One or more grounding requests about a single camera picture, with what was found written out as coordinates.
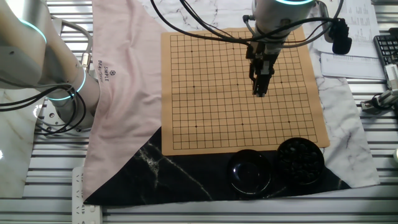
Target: paper document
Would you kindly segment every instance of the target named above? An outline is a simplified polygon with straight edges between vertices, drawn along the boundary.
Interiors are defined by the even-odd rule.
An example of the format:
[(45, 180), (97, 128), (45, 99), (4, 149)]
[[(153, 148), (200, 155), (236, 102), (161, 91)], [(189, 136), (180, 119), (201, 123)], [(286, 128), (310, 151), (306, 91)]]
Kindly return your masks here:
[[(373, 38), (375, 35), (380, 35), (380, 33), (376, 12), (371, 1), (345, 0), (338, 17), (346, 20), (349, 27), (349, 37), (353, 40), (351, 50), (347, 55), (377, 58)], [(324, 36), (314, 43), (316, 49), (325, 53), (333, 53), (332, 46), (333, 44), (327, 42)]]
[(323, 76), (385, 80), (378, 58), (321, 53)]

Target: table surface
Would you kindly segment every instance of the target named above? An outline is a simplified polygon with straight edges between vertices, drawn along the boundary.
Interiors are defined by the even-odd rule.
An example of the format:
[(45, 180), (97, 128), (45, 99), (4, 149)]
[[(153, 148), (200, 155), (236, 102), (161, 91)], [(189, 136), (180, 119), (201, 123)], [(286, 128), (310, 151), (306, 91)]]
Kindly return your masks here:
[[(50, 12), (68, 18), (92, 33), (91, 1), (47, 0)], [(375, 4), (381, 34), (398, 27), (398, 2)], [(62, 37), (80, 59), (86, 38), (67, 27)], [(382, 81), (348, 79), (358, 111), (363, 100), (386, 90)], [(188, 203), (138, 208), (103, 208), (104, 223), (137, 222), (345, 222), (398, 221), (398, 122), (393, 112), (379, 118), (361, 113), (366, 137), (381, 185), (295, 198), (257, 202)], [(24, 198), (0, 199), (0, 223), (71, 223), (72, 169), (82, 166), (88, 135), (75, 138), (37, 138), (27, 175)]]

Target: wire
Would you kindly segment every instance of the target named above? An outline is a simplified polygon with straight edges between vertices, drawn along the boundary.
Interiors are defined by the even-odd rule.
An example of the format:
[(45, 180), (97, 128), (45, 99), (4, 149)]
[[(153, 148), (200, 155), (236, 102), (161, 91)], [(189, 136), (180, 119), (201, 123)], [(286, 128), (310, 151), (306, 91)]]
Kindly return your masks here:
[(372, 97), (371, 103), (372, 103), (373, 107), (375, 107), (376, 109), (382, 110), (382, 111), (391, 109), (393, 105), (389, 105), (389, 106), (380, 106), (379, 105), (376, 97), (381, 96), (381, 95), (382, 95), (382, 93), (378, 93)]
[[(20, 87), (20, 88), (36, 88), (36, 89), (40, 89), (40, 88), (48, 88), (48, 87), (54, 87), (54, 86), (69, 86), (69, 89), (67, 91), (72, 91), (73, 93), (75, 92), (75, 89), (73, 87), (73, 85), (71, 83), (61, 83), (61, 84), (48, 84), (48, 85), (23, 85), (23, 84), (18, 84), (18, 83), (14, 83), (14, 82), (10, 82), (8, 80), (5, 80), (3, 78), (0, 78), (0, 82), (4, 82), (7, 83), (8, 85), (12, 85), (12, 86), (16, 86), (16, 87)], [(76, 98), (69, 98), (67, 100), (66, 103), (64, 103), (63, 105), (61, 105), (60, 107), (64, 107), (67, 104), (69, 104), (69, 102), (71, 101), (76, 101)]]
[(314, 35), (314, 34), (316, 33), (316, 31), (317, 31), (319, 28), (321, 28), (321, 26), (325, 25), (326, 23), (327, 23), (327, 22), (323, 22), (323, 23), (321, 23), (319, 26), (317, 26), (317, 28), (315, 28), (315, 29), (312, 31), (312, 33), (311, 33), (305, 40), (300, 40), (300, 41), (296, 41), (296, 42), (305, 42), (306, 40), (309, 40), (310, 37), (312, 37), (312, 35)]
[(189, 3), (186, 2), (186, 0), (180, 0), (182, 6), (188, 11), (188, 13), (200, 24), (202, 25), (206, 30), (210, 31), (211, 33), (213, 33), (214, 35), (217, 35), (223, 39), (235, 39), (232, 35), (230, 35), (230, 37), (227, 37), (223, 34), (219, 34), (216, 31), (214, 31), (212, 28), (210, 28), (205, 21), (203, 21), (202, 19), (200, 19), (200, 17), (198, 16), (198, 14), (193, 10), (193, 8), (191, 7), (191, 5), (189, 5)]
[[(59, 18), (57, 18), (55, 16), (51, 16), (51, 18), (52, 19), (59, 19)], [(91, 52), (91, 48), (93, 47), (93, 37), (90, 35), (90, 33), (86, 29), (82, 28), (81, 26), (79, 26), (79, 25), (77, 25), (75, 23), (68, 22), (68, 21), (66, 21), (64, 19), (60, 19), (60, 20), (62, 21), (63, 25), (65, 25), (65, 26), (67, 26), (69, 28), (75, 29), (77, 31), (80, 31), (82, 34), (84, 34), (87, 37), (88, 44), (87, 44), (87, 48), (86, 48), (85, 52), (86, 53), (90, 53)]]
[[(264, 38), (267, 38), (267, 37), (268, 37), (268, 38), (272, 38), (274, 34), (277, 34), (277, 33), (279, 33), (279, 32), (288, 30), (288, 29), (293, 28), (293, 27), (295, 27), (295, 26), (302, 25), (302, 24), (304, 24), (304, 23), (306, 23), (306, 22), (314, 22), (314, 21), (335, 22), (335, 21), (337, 20), (338, 15), (340, 14), (341, 8), (343, 7), (343, 1), (344, 1), (344, 0), (341, 0), (341, 1), (340, 1), (338, 10), (336, 11), (336, 14), (335, 14), (335, 16), (334, 16), (333, 18), (315, 17), (315, 18), (303, 19), (303, 20), (301, 20), (301, 21), (293, 22), (293, 23), (291, 23), (291, 24), (289, 24), (289, 25), (287, 25), (287, 26), (283, 26), (283, 27), (281, 27), (281, 28), (278, 28), (278, 29), (276, 29), (276, 30), (273, 30), (273, 31), (271, 31), (271, 32), (269, 32), (269, 33), (262, 34), (262, 35), (260, 35), (260, 36), (258, 36), (258, 37), (252, 37), (252, 38), (249, 38), (249, 39), (237, 39), (237, 38), (227, 37), (227, 36), (225, 36), (225, 35), (222, 35), (222, 34), (220, 34), (220, 33), (215, 32), (213, 29), (211, 29), (211, 28), (208, 26), (208, 24), (206, 24), (203, 20), (201, 20), (201, 19), (199, 18), (199, 16), (197, 15), (197, 13), (192, 9), (192, 7), (190, 7), (190, 5), (186, 2), (186, 0), (180, 0), (180, 2), (182, 3), (183, 7), (188, 11), (188, 13), (190, 13), (191, 16), (192, 16), (200, 25), (202, 25), (205, 29), (207, 29), (208, 31), (210, 31), (210, 32), (213, 33), (214, 35), (217, 35), (217, 36), (220, 37), (220, 38), (217, 38), (217, 37), (207, 37), (207, 36), (203, 36), (203, 35), (191, 34), (191, 33), (189, 33), (189, 32), (186, 32), (186, 31), (184, 31), (184, 30), (181, 30), (181, 29), (179, 29), (179, 28), (173, 26), (173, 25), (172, 25), (169, 21), (167, 21), (167, 20), (163, 17), (163, 15), (159, 12), (159, 10), (158, 10), (158, 8), (157, 8), (157, 6), (156, 6), (154, 0), (150, 0), (150, 2), (151, 2), (151, 4), (152, 4), (152, 6), (153, 6), (155, 12), (156, 12), (157, 15), (160, 17), (160, 19), (161, 19), (163, 22), (165, 22), (169, 27), (173, 28), (174, 30), (176, 30), (176, 31), (178, 31), (178, 32), (181, 32), (181, 33), (183, 33), (183, 34), (185, 34), (185, 35), (189, 35), (189, 36), (191, 36), (191, 37), (196, 37), (196, 38), (201, 38), (201, 39), (217, 40), (217, 41), (223, 41), (223, 42), (232, 42), (232, 43), (239, 43), (239, 44), (245, 44), (245, 45), (249, 45), (248, 42), (261, 40), (261, 39), (264, 39)], [(313, 42), (314, 40), (316, 40), (317, 38), (321, 37), (323, 34), (325, 34), (325, 33), (330, 29), (331, 26), (332, 26), (332, 24), (331, 24), (329, 27), (327, 27), (323, 32), (321, 32), (321, 34), (318, 34), (317, 36), (315, 36), (315, 37), (312, 38), (312, 39), (307, 39), (307, 40), (300, 41), (301, 43), (296, 44), (296, 45), (285, 45), (285, 46), (282, 46), (282, 47), (283, 47), (283, 48), (293, 48), (293, 47), (300, 47), (300, 46), (302, 46), (302, 45), (309, 44), (309, 43)]]
[(248, 28), (248, 30), (250, 31), (250, 33), (252, 35), (256, 34), (255, 31), (251, 28), (249, 21), (244, 22), (246, 24), (246, 27)]
[(17, 102), (12, 102), (12, 103), (0, 103), (0, 106), (14, 106), (14, 105), (19, 105), (19, 104), (21, 104), (21, 103), (26, 103), (26, 102), (28, 102), (28, 103), (26, 103), (26, 104), (24, 104), (24, 105), (16, 106), (16, 107), (13, 107), (13, 108), (3, 108), (3, 109), (0, 109), (0, 112), (13, 111), (13, 110), (18, 110), (18, 109), (21, 109), (21, 108), (25, 108), (25, 107), (27, 107), (27, 106), (30, 106), (30, 105), (34, 104), (35, 102), (39, 101), (41, 98), (43, 98), (43, 97), (45, 97), (46, 95), (48, 95), (49, 93), (51, 93), (51, 92), (53, 92), (53, 91), (55, 91), (55, 90), (58, 90), (59, 88), (64, 88), (64, 87), (62, 87), (62, 86), (55, 86), (55, 87), (53, 87), (53, 88), (49, 88), (48, 90), (43, 91), (42, 93), (39, 93), (39, 94), (37, 94), (37, 95), (35, 95), (35, 96), (32, 96), (32, 97), (30, 97), (30, 98), (28, 98), (28, 99), (24, 99), (24, 100), (20, 100), (20, 101), (17, 101)]
[(35, 95), (35, 96), (32, 96), (32, 97), (30, 97), (30, 98), (28, 98), (28, 99), (24, 99), (24, 100), (17, 101), (17, 102), (12, 102), (12, 103), (1, 103), (0, 106), (14, 106), (14, 105), (18, 105), (18, 104), (21, 104), (21, 103), (26, 103), (26, 102), (28, 102), (28, 101), (31, 101), (31, 102), (29, 102), (29, 103), (26, 103), (26, 104), (24, 104), (24, 105), (20, 105), (20, 106), (14, 107), (14, 108), (0, 109), (0, 112), (13, 111), (13, 110), (18, 110), (18, 109), (21, 109), (21, 108), (25, 108), (25, 107), (27, 107), (27, 106), (32, 105), (32, 104), (35, 103), (36, 101), (39, 101), (42, 97), (47, 96), (49, 93), (52, 93), (52, 92), (57, 91), (58, 89), (63, 89), (63, 90), (65, 90), (65, 91), (68, 92), (68, 94), (69, 94), (71, 100), (68, 100), (68, 101), (67, 101), (64, 105), (62, 105), (62, 106), (65, 106), (65, 105), (68, 104), (69, 102), (73, 102), (73, 114), (72, 114), (72, 117), (71, 117), (71, 119), (70, 119), (67, 123), (65, 123), (65, 124), (60, 124), (60, 125), (56, 125), (56, 124), (55, 124), (54, 126), (63, 126), (63, 127), (62, 127), (61, 129), (55, 131), (55, 132), (50, 132), (49, 134), (57, 134), (57, 133), (60, 134), (60, 133), (64, 133), (64, 132), (67, 132), (67, 131), (70, 131), (70, 130), (71, 130), (71, 129), (65, 130), (65, 128), (67, 128), (68, 125), (70, 125), (70, 123), (73, 122), (73, 120), (75, 119), (75, 116), (76, 116), (76, 112), (78, 111), (78, 104), (77, 104), (77, 102), (76, 102), (76, 97), (73, 97), (75, 94), (78, 95), (78, 97), (80, 98), (80, 100), (82, 101), (82, 104), (83, 104), (83, 119), (84, 119), (84, 117), (86, 116), (86, 105), (85, 105), (83, 99), (81, 98), (81, 96), (79, 95), (79, 93), (75, 91), (73, 85), (71, 85), (70, 83), (32, 86), (32, 85), (21, 85), (21, 84), (18, 84), (18, 83), (13, 83), (13, 82), (10, 82), (10, 81), (5, 80), (5, 79), (3, 79), (3, 78), (0, 78), (0, 81), (2, 81), (2, 82), (4, 82), (4, 83), (7, 83), (8, 85), (13, 85), (13, 86), (16, 86), (16, 87), (21, 87), (21, 88), (45, 88), (45, 87), (52, 86), (52, 88), (49, 88), (48, 90), (45, 90), (45, 91), (43, 91), (42, 93), (39, 93), (39, 94), (37, 94), (37, 95)]
[(69, 129), (66, 129), (67, 126), (68, 126), (70, 123), (72, 123), (72, 121), (74, 120), (76, 110), (73, 110), (73, 114), (72, 114), (72, 117), (71, 117), (71, 119), (69, 120), (69, 122), (65, 123), (65, 125), (64, 125), (62, 128), (60, 128), (59, 130), (56, 130), (56, 131), (49, 131), (49, 130), (43, 128), (43, 127), (39, 127), (41, 130), (43, 130), (43, 131), (45, 131), (45, 132), (47, 132), (47, 133), (35, 133), (35, 134), (46, 136), (46, 135), (49, 135), (49, 134), (61, 134), (61, 133), (65, 133), (65, 132), (68, 132), (68, 131), (70, 131), (70, 130), (75, 129), (75, 128), (84, 120), (84, 118), (86, 117), (86, 114), (87, 114), (87, 108), (86, 108), (86, 103), (85, 103), (85, 101), (84, 101), (83, 98), (80, 96), (79, 92), (76, 92), (76, 96), (79, 97), (79, 100), (81, 101), (81, 103), (82, 103), (82, 105), (83, 105), (83, 115), (81, 116), (80, 120), (79, 120), (75, 125), (73, 125), (73, 126), (72, 126), (71, 128), (69, 128)]
[(209, 24), (209, 23), (203, 21), (202, 19), (200, 19), (199, 15), (197, 14), (197, 12), (195, 12), (195, 10), (193, 10), (193, 8), (191, 7), (191, 5), (189, 5), (189, 3), (188, 3), (186, 0), (183, 0), (183, 1), (184, 1), (184, 3), (189, 7), (189, 9), (194, 13), (194, 15), (195, 15), (194, 18), (197, 18), (197, 19), (201, 20), (204, 24), (206, 24), (206, 25), (208, 25), (208, 26), (210, 26), (210, 27), (212, 27), (212, 28), (214, 28), (214, 29), (216, 29), (216, 30), (218, 30), (218, 31), (220, 31), (220, 32), (223, 32), (224, 34), (226, 34), (226, 35), (228, 35), (228, 36), (230, 36), (230, 37), (232, 37), (232, 38), (234, 38), (231, 34), (229, 34), (229, 33), (225, 32), (225, 31), (223, 31), (222, 29), (219, 29), (219, 28), (217, 28), (217, 27), (215, 27), (215, 26), (213, 26), (213, 25), (211, 25), (211, 24)]

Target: keyboard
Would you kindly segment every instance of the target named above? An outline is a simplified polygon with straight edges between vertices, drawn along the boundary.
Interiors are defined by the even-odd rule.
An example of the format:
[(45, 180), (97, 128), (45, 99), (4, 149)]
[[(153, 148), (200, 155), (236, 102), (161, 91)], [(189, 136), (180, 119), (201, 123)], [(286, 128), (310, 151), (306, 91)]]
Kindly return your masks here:
[(374, 37), (374, 45), (383, 67), (392, 63), (391, 55), (398, 58), (398, 36), (378, 35)]

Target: white marble surface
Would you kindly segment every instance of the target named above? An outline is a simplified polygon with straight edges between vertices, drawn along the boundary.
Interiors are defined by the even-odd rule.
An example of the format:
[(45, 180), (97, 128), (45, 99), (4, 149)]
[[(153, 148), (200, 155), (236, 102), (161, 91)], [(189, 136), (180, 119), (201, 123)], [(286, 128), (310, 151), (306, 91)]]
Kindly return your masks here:
[[(146, 11), (167, 30), (150, 1), (139, 0)], [(218, 28), (244, 27), (242, 16), (251, 14), (252, 0), (195, 0), (188, 2), (207, 23)], [(179, 0), (155, 0), (160, 12), (173, 25), (183, 30), (203, 30), (180, 4)], [(304, 26), (308, 35), (316, 24)], [(319, 52), (309, 45), (324, 119), (331, 146), (324, 149), (326, 166), (351, 187), (379, 184), (376, 167), (365, 137), (359, 113), (345, 78), (321, 75)]]
[[(36, 90), (2, 90), (0, 102), (10, 103), (38, 94)], [(21, 198), (32, 154), (35, 110), (42, 100), (17, 111), (0, 112), (0, 198)]]

